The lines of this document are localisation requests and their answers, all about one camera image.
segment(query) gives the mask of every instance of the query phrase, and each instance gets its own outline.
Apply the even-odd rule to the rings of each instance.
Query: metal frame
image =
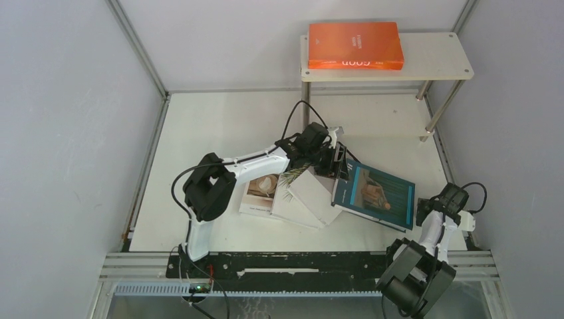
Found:
[[[88,318],[104,319],[113,296],[188,296],[191,284],[206,279],[179,281],[165,277],[169,253],[110,253],[106,256],[90,306]],[[512,319],[494,259],[489,251],[449,252],[450,264],[457,270],[455,281],[482,283],[492,318]],[[360,292],[227,292],[229,296],[254,297],[355,297],[381,296],[377,291]],[[198,296],[222,296],[219,291]]]
[[[141,40],[139,39],[137,32],[133,28],[131,21],[127,17],[127,14],[123,9],[122,4],[119,2],[119,0],[106,0],[106,3],[108,4],[108,7],[110,7],[110,10],[114,14],[116,21],[118,22],[122,31],[124,32],[124,35],[127,38],[129,44],[131,45],[133,51],[139,58],[139,62],[145,68],[145,70],[153,80],[153,83],[155,84],[155,87],[159,92],[160,96],[163,99],[165,99],[168,93],[166,92],[164,84],[162,83],[160,77],[158,76],[157,70],[155,69],[153,62],[149,58],[149,54],[147,54],[147,50],[141,43]]]
[[[130,219],[130,225],[134,225],[136,217],[138,215],[140,203],[143,197],[143,193],[147,184],[149,171],[154,159],[154,153],[158,145],[158,139],[160,137],[162,126],[164,123],[164,118],[166,116],[166,111],[168,108],[168,101],[170,94],[166,90],[164,84],[162,83],[160,77],[146,49],[142,45],[136,31],[134,30],[123,6],[119,0],[106,0],[110,10],[113,12],[116,20],[124,34],[131,44],[134,52],[136,53],[140,63],[146,69],[147,73],[151,77],[157,91],[163,98],[163,103],[161,105],[160,115],[152,136],[150,147],[144,163],[144,171],[140,176],[140,181],[138,184],[138,189],[135,194],[135,200],[132,208],[132,216]],[[464,8],[462,9],[458,20],[453,26],[453,32],[460,34],[462,29],[466,25],[470,15],[476,8],[478,0],[468,0]],[[439,108],[439,111],[432,116],[432,119],[427,125],[426,129],[428,132],[433,132],[438,120],[446,108],[450,105],[450,102],[456,95],[460,86],[464,81],[457,81],[453,85],[449,95],[447,95],[445,102]],[[429,88],[432,85],[432,81],[426,81],[416,93],[416,98],[422,100],[426,97]],[[343,94],[340,91],[346,90],[348,94],[353,92],[353,94],[378,94],[381,93],[379,89],[374,88],[345,88],[336,89],[335,94]],[[414,92],[412,88],[403,88],[400,91]],[[386,93],[394,93],[397,90],[387,89],[384,90]],[[301,87],[302,99],[306,102],[310,101],[311,97],[311,83],[303,82]],[[303,125],[306,126],[309,123],[309,107],[303,107]],[[445,174],[447,180],[452,181],[452,172],[448,161],[446,159],[446,153],[442,145],[442,141],[438,134],[434,134],[441,162],[445,167]],[[112,298],[114,295],[149,295],[149,296],[178,296],[179,294],[187,293],[187,288],[190,287],[189,282],[179,282],[177,279],[167,279],[164,274],[166,272],[167,262],[169,253],[110,253],[106,256],[104,266],[100,273],[100,278],[96,286],[94,293],[94,298],[90,305],[90,310],[88,312],[87,318],[99,318],[103,319],[108,316]],[[497,268],[495,267],[494,260],[489,251],[486,252],[451,252],[449,253],[449,259],[451,264],[457,269],[456,281],[480,281],[484,293],[486,295],[488,308],[492,318],[507,318],[512,319],[509,303],[504,294],[501,282],[499,281],[499,274],[497,273]],[[209,295],[219,295],[217,292],[212,292]],[[264,292],[231,292],[233,296],[265,296]],[[326,294],[311,294],[311,293],[292,293],[284,292],[279,294],[268,293],[268,296],[379,296],[378,292],[356,292],[355,294],[347,294],[342,292],[326,293]]]

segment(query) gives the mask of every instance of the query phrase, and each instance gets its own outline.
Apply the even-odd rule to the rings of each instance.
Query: gray wall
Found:
[[[488,187],[476,235],[517,318],[563,313],[562,17],[562,0],[481,1],[461,36],[476,76],[440,123],[457,182]]]
[[[0,4],[0,318],[84,318],[160,98],[102,0]]]
[[[167,89],[217,90],[299,87],[299,36],[309,23],[376,19],[450,31],[466,0],[122,2]]]

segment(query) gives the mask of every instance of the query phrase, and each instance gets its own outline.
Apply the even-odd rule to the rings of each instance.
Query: book cover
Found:
[[[245,185],[239,212],[261,217],[269,217],[278,185],[278,174],[253,179]]]
[[[316,176],[310,167],[292,182],[288,190],[318,220],[329,225],[341,213],[340,209],[331,205],[334,184],[334,179]]]
[[[395,22],[309,25],[308,67],[401,70],[404,55]]]
[[[318,220],[301,201],[295,199],[288,190],[302,172],[303,169],[296,169],[280,175],[272,206],[272,216],[301,226],[321,229],[325,227],[325,224]]]
[[[347,159],[349,180],[339,179],[332,204],[399,231],[413,229],[415,184]]]

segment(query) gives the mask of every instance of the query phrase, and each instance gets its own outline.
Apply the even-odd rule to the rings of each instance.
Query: black cable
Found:
[[[468,211],[468,213],[471,213],[473,215],[473,214],[476,214],[476,213],[479,213],[480,211],[482,211],[482,209],[484,209],[484,206],[486,206],[486,201],[488,200],[488,191],[482,183],[479,183],[477,181],[473,181],[471,183],[468,183],[468,184],[462,186],[462,189],[465,189],[465,188],[467,188],[468,186],[471,186],[471,185],[478,185],[484,190],[484,201],[482,201],[482,206],[480,206],[480,208],[478,210]]]
[[[200,267],[194,264],[192,259],[190,259],[190,256],[188,256],[188,253],[184,252],[184,250],[182,249],[182,244],[178,245],[178,256],[180,257],[181,260],[184,260],[184,262],[189,261],[192,264],[192,266],[194,266],[194,268],[198,269],[202,274],[206,275],[209,279],[211,279],[213,281],[213,284],[217,284],[219,286],[219,289],[221,289],[221,292],[223,293],[223,297],[225,298],[225,305],[227,306],[227,319],[229,319],[231,308],[229,307],[229,298],[227,297],[227,293],[225,292],[225,289],[223,289],[223,286],[214,277],[212,277],[210,274],[203,271]]]
[[[305,105],[307,105],[307,107],[309,107],[314,113],[315,115],[317,115],[317,117],[319,118],[319,120],[321,121],[321,123],[323,123],[323,126],[325,128],[327,127],[327,124],[325,124],[325,121],[321,118],[321,116],[319,116],[319,113],[317,113],[317,111],[313,108],[313,106],[311,106],[311,104],[309,104],[308,102],[304,101],[304,100],[300,100],[298,101],[294,107],[292,108],[292,112],[290,112],[290,115],[288,116],[288,120],[286,120],[286,125],[284,125],[284,130],[282,131],[282,137],[280,138],[280,140],[284,140],[284,137],[286,136],[286,131],[288,130],[288,125],[290,125],[290,120],[292,119],[292,115],[294,115],[294,112],[296,111],[297,107],[304,103]],[[274,147],[272,150],[269,151],[269,154],[271,152],[274,152],[275,150],[278,149],[278,145],[276,145],[276,147]]]
[[[211,314],[208,314],[204,309],[200,308],[197,304],[192,303],[190,306],[192,306],[197,311],[201,312],[204,316],[208,317],[209,319],[215,319]]]
[[[384,319],[388,319],[388,316],[386,315],[386,309],[384,308],[384,294],[382,294],[382,316],[384,317]]]
[[[308,102],[304,101],[304,100],[300,100],[298,101],[294,107],[292,108],[292,112],[290,112],[290,115],[288,116],[288,119],[286,120],[286,125],[284,126],[284,131],[282,132],[282,138],[280,138],[280,140],[284,140],[285,136],[286,136],[286,131],[288,130],[288,125],[290,124],[290,120],[292,119],[292,115],[294,115],[294,112],[296,111],[296,108],[301,104],[304,103],[305,105],[307,105],[314,113],[315,115],[317,115],[317,117],[319,118],[319,120],[323,123],[323,126],[325,128],[327,128],[327,125],[325,124],[325,121],[321,118],[321,116],[319,116],[319,113],[317,113],[317,111],[313,108],[313,106],[311,106],[311,104],[309,104]],[[298,136],[299,134],[294,134],[292,135],[290,138]],[[272,152],[274,152],[275,150],[278,149],[279,146],[275,146],[272,150],[269,150],[267,153],[270,154]],[[260,158],[262,156],[264,156],[265,154],[257,154],[248,158],[244,158],[241,159],[239,161],[237,161],[238,163],[244,163],[246,161],[250,161],[250,160],[254,160],[255,158]],[[180,203],[180,201],[176,198],[176,194],[174,193],[174,189],[176,188],[176,183],[178,182],[179,179],[182,178],[182,176],[186,175],[187,173],[198,169],[198,168],[202,168],[202,167],[210,167],[210,166],[227,166],[227,165],[233,165],[235,164],[234,161],[231,162],[223,162],[223,163],[207,163],[207,164],[202,164],[202,165],[196,165],[193,166],[191,168],[188,168],[186,170],[184,170],[182,173],[178,174],[178,176],[176,176],[176,178],[172,181],[172,185],[170,187],[170,193],[172,195],[172,199],[174,200],[174,202],[176,203],[176,205],[180,206],[180,208],[182,208],[183,211],[185,211],[188,214],[188,217],[190,218],[190,220],[188,221],[188,235],[190,235],[190,226],[192,225],[192,214],[190,213],[190,211],[188,211],[188,209],[186,207],[184,207],[184,205],[182,205]]]

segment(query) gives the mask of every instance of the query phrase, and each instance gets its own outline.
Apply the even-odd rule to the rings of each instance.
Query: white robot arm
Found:
[[[187,242],[182,245],[192,261],[209,253],[213,221],[227,208],[236,185],[258,177],[283,173],[311,164],[320,175],[348,178],[346,148],[337,146],[342,128],[326,129],[309,124],[302,134],[275,142],[275,145],[241,158],[221,159],[210,153],[193,170],[183,185],[185,209],[191,217]],[[420,200],[417,225],[423,232],[419,242],[396,240],[388,248],[388,268],[378,280],[376,289],[395,303],[405,316],[422,318],[453,281],[456,271],[448,265],[448,242],[454,231],[473,231],[472,214],[462,211],[468,193],[464,188],[447,184],[441,194]]]

